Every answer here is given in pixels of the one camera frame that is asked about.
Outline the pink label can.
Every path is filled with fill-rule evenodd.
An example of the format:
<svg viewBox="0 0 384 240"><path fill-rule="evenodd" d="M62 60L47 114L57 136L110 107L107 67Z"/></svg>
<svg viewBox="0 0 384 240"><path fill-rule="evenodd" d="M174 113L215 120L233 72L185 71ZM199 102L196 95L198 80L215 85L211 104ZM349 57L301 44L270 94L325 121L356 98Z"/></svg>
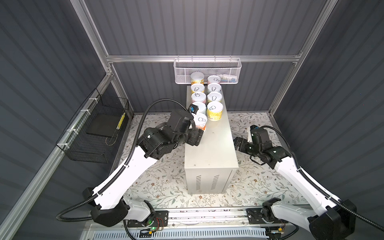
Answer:
<svg viewBox="0 0 384 240"><path fill-rule="evenodd" d="M221 77L217 76L217 75L209 76L207 78L207 83L208 83L208 85L212 84L212 83L220 84L221 83Z"/></svg>
<svg viewBox="0 0 384 240"><path fill-rule="evenodd" d="M206 103L207 96L203 92L195 92L191 95L192 103L195 102L201 102L201 103Z"/></svg>

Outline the yellow label can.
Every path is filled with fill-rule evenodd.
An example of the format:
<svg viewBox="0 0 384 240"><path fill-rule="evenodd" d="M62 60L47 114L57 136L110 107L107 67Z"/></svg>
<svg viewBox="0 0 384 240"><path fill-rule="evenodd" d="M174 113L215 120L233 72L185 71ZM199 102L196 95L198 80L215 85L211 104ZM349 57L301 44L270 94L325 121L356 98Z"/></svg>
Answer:
<svg viewBox="0 0 384 240"><path fill-rule="evenodd" d="M203 84L200 84L200 83L192 84L191 85L191 92L192 92L192 94L197 93L197 92L204 93L205 92L205 86Z"/></svg>

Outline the green orange label can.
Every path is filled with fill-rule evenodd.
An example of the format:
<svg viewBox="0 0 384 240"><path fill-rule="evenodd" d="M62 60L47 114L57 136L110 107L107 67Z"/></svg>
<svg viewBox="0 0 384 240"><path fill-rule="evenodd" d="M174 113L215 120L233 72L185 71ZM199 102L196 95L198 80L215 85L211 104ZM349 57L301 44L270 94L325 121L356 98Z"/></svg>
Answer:
<svg viewBox="0 0 384 240"><path fill-rule="evenodd" d="M201 72L193 72L191 75L191 84L204 84L205 75Z"/></svg>

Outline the teal label can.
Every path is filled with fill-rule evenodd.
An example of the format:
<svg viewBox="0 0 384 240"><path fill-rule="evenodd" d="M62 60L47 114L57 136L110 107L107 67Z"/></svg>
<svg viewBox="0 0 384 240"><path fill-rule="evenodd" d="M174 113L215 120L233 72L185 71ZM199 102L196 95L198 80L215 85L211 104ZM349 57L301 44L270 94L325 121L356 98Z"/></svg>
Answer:
<svg viewBox="0 0 384 240"><path fill-rule="evenodd" d="M201 114L206 114L207 107L206 104L203 102L193 102L192 105L197 107L197 110L195 110L195 114L201 113Z"/></svg>

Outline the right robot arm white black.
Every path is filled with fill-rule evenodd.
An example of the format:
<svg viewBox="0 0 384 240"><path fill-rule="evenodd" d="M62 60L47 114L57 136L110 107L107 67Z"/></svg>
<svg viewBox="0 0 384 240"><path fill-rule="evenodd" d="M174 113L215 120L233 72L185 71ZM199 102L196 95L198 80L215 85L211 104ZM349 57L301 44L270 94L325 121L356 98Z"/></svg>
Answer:
<svg viewBox="0 0 384 240"><path fill-rule="evenodd" d="M263 221L266 224L289 222L310 232L316 240L343 240L355 231L356 220L383 231L384 227L358 214L357 207L349 200L341 200L332 194L297 162L291 148L274 147L269 138L269 126L252 125L248 138L234 138L235 149L249 155L255 162L259 158L261 166L267 164L275 170L307 200L311 209L295 207L283 203L280 198L272 198L263 202L260 211L247 209L250 224Z"/></svg>

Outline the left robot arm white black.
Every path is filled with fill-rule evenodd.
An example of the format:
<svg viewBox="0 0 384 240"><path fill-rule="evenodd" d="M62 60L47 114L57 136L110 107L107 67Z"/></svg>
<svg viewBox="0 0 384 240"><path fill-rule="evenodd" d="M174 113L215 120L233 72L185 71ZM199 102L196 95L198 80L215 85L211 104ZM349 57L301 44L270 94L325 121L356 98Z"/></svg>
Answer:
<svg viewBox="0 0 384 240"><path fill-rule="evenodd" d="M100 185L86 190L89 197L73 205L56 216L60 222L94 221L105 227L112 227L120 222L137 221L144 227L150 226L156 218L156 212L148 201L126 200L124 194L129 187L164 155L171 153L178 146L188 144L198 146L204 131L197 128L194 117L199 107L190 104L185 107L173 101L181 109L174 110L166 123L155 128L144 125L150 109L168 99L152 102L144 111L134 137L129 155L113 173Z"/></svg>

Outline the white metal cabinet counter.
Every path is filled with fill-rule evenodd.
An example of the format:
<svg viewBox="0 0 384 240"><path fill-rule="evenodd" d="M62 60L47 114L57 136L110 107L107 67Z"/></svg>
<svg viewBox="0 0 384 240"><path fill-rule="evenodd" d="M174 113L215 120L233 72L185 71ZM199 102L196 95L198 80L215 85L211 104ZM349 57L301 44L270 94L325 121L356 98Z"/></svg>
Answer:
<svg viewBox="0 0 384 240"><path fill-rule="evenodd" d="M226 100L219 121L208 120L199 146L185 145L185 173L190 195L224 194L239 169Z"/></svg>

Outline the floral patterned mat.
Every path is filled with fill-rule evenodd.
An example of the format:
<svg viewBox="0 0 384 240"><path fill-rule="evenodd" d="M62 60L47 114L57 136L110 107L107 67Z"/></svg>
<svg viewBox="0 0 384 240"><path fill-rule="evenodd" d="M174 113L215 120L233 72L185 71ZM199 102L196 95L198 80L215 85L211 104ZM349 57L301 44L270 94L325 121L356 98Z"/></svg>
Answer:
<svg viewBox="0 0 384 240"><path fill-rule="evenodd" d="M120 163L128 156L141 117L134 116ZM272 126L267 113L229 113L228 117L233 137L246 138L247 127L251 125ZM268 165L251 162L248 155L239 152L239 169L223 194L190 195L184 169L185 146L176 148L149 168L134 181L125 197L147 200L155 209L261 206L271 198L279 198L291 205L308 204L276 171Z"/></svg>

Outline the tubes in white basket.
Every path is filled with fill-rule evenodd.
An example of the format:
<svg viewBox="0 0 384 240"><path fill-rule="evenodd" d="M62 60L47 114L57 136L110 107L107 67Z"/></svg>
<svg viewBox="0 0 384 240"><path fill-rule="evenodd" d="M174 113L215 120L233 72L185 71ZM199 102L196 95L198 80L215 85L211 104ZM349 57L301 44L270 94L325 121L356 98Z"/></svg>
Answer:
<svg viewBox="0 0 384 240"><path fill-rule="evenodd" d="M222 83L234 83L234 84L236 84L238 82L238 77L235 75L223 74L223 75L219 75L219 77L221 78Z"/></svg>

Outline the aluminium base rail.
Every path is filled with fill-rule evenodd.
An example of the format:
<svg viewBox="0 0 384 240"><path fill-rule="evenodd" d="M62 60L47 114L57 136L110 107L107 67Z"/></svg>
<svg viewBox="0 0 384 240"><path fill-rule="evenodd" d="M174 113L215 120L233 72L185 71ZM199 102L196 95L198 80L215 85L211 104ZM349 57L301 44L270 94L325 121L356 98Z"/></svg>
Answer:
<svg viewBox="0 0 384 240"><path fill-rule="evenodd" d="M168 209L167 216L154 223L152 234L146 227L119 223L104 227L88 223L82 240L312 240L307 230L285 220L267 224L261 207L220 207Z"/></svg>

